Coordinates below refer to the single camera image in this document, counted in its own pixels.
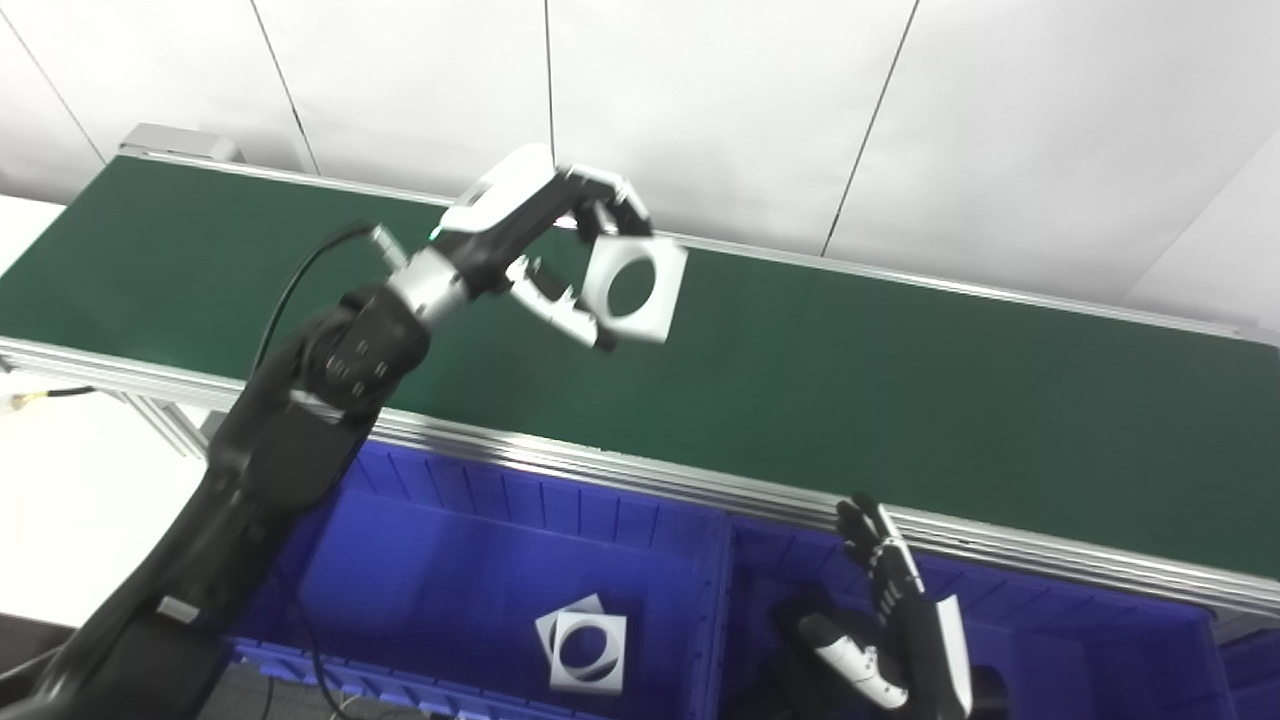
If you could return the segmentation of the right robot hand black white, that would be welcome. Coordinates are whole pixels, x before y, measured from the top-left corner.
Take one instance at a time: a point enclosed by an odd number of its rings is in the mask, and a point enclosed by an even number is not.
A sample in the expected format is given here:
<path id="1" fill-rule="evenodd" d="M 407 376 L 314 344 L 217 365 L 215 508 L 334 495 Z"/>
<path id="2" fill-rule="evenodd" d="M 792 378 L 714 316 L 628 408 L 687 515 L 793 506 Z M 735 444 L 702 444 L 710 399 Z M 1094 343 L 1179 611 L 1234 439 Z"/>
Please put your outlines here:
<path id="1" fill-rule="evenodd" d="M 882 503 L 856 493 L 836 505 L 844 552 L 868 575 L 879 626 L 858 639 L 822 612 L 797 623 L 810 653 L 842 684 L 890 719 L 968 719 L 972 666 L 960 605 L 934 601 L 911 548 Z"/>

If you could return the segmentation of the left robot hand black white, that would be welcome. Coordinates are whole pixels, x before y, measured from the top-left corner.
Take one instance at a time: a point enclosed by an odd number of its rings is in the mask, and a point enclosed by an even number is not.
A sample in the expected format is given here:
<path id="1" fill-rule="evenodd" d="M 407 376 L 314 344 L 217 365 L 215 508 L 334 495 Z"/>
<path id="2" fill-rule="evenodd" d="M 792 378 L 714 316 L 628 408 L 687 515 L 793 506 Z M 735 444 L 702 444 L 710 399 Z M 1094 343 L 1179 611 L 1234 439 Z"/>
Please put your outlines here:
<path id="1" fill-rule="evenodd" d="M 608 354 L 617 337 L 572 284 L 527 250 L 562 217 L 594 243 L 607 214 L 620 236 L 652 236 L 652 217 L 623 177 L 580 164 L 556 164 L 544 143 L 516 149 L 458 196 L 442 215 L 431 246 L 458 272 L 470 297 L 511 293 L 534 316 L 581 345 Z"/>

